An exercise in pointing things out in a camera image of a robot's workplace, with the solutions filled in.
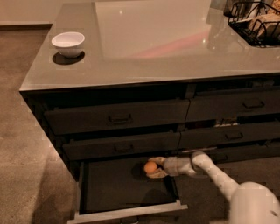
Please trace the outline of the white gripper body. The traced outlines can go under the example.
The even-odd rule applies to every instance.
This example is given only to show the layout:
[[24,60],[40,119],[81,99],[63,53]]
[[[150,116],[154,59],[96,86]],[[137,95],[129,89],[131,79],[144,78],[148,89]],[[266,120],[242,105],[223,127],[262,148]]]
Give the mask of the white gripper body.
[[164,171],[172,177],[179,175],[193,176],[196,174],[189,157],[168,157],[164,161]]

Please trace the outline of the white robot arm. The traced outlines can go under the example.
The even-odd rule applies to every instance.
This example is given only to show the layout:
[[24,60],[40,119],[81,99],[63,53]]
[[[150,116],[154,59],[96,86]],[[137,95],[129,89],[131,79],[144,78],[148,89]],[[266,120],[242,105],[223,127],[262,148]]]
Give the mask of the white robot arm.
[[228,224],[280,224],[280,203],[270,189],[256,182],[238,184],[202,151],[190,157],[151,157],[143,169],[151,179],[204,172],[229,202]]

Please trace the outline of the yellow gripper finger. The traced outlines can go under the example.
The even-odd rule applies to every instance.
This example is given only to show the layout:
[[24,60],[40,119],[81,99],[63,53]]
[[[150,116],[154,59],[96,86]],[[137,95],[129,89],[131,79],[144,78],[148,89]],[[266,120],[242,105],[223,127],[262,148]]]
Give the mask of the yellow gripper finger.
[[167,176],[167,173],[165,172],[165,170],[157,168],[154,172],[147,173],[146,176],[150,179],[162,179]]
[[149,161],[155,162],[157,165],[163,165],[165,163],[165,157],[151,157]]

